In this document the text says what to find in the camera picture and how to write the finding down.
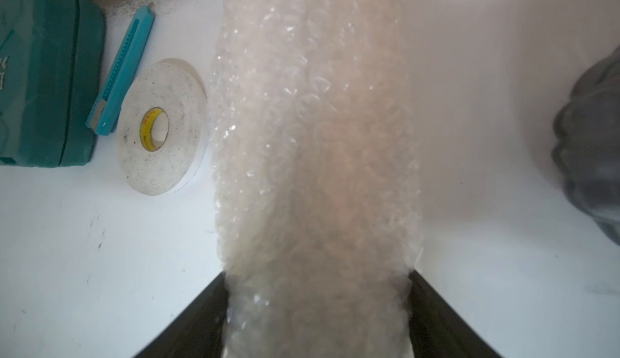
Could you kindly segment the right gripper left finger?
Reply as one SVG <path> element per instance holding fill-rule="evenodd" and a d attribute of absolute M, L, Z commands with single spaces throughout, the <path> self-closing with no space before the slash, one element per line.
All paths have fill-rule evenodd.
<path fill-rule="evenodd" d="M 228 290 L 222 272 L 136 357 L 221 358 L 227 312 Z"/>

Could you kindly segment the pink grey glass vase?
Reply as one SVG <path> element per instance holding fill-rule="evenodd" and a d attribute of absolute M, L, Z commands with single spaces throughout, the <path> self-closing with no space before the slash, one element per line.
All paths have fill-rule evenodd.
<path fill-rule="evenodd" d="M 579 77 L 553 131 L 565 197 L 619 244 L 619 49 Z"/>

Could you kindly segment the bubble clear cylinder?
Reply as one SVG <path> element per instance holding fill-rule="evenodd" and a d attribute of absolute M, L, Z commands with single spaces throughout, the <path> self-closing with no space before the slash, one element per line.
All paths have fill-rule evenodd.
<path fill-rule="evenodd" d="M 224 0 L 209 91 L 226 357 L 410 357 L 407 0 Z"/>

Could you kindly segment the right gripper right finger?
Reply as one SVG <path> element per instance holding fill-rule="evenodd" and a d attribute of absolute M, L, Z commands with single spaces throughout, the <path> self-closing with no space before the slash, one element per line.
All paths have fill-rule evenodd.
<path fill-rule="evenodd" d="M 500 358 L 418 272 L 409 278 L 409 335 L 414 356 Z"/>

